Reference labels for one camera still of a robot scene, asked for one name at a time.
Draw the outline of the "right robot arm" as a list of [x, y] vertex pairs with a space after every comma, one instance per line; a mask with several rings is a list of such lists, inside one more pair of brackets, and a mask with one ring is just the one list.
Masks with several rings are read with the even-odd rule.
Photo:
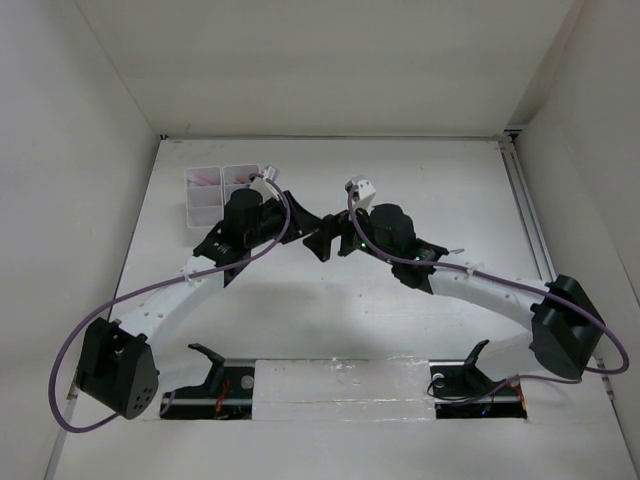
[[326, 261], [334, 239], [340, 241], [341, 256], [360, 251], [389, 263], [392, 275], [406, 287], [466, 301], [522, 327], [522, 333], [510, 338], [480, 341], [457, 368], [473, 393], [538, 370], [577, 382], [602, 337], [604, 322], [575, 279], [507, 280], [470, 262], [453, 263], [446, 248], [416, 235], [412, 219], [397, 205], [329, 215], [304, 244]]

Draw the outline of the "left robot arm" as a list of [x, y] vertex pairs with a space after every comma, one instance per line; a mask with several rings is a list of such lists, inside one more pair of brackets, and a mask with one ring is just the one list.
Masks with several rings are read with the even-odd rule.
[[158, 289], [114, 321], [98, 318], [88, 325], [76, 374], [78, 388], [121, 417], [138, 417], [158, 391], [154, 355], [169, 334], [202, 302], [227, 287], [255, 248], [290, 243], [320, 225], [320, 218], [289, 192], [270, 199], [249, 188], [233, 192], [223, 219], [194, 248], [177, 283]]

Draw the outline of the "pink highlighter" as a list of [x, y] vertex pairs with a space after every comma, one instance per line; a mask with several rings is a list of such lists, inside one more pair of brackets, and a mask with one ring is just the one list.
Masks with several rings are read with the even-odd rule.
[[196, 184], [196, 185], [199, 185], [199, 186], [212, 186], [212, 185], [214, 185], [214, 182], [212, 182], [208, 178], [202, 177], [202, 176], [196, 175], [196, 174], [190, 174], [189, 175], [189, 181], [192, 182], [193, 184]]

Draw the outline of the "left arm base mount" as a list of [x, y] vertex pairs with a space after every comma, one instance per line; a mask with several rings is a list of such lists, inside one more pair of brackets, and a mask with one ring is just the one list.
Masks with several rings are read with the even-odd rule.
[[199, 362], [178, 364], [161, 375], [159, 417], [163, 420], [250, 420], [253, 410], [253, 360], [227, 360], [191, 343]]

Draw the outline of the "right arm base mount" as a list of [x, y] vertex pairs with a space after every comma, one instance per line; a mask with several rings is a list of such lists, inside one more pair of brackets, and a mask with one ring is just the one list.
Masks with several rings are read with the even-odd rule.
[[524, 396], [519, 386], [503, 386], [477, 368], [480, 353], [489, 344], [476, 344], [466, 358], [429, 362], [430, 380], [426, 394], [434, 400], [437, 420], [526, 419]]

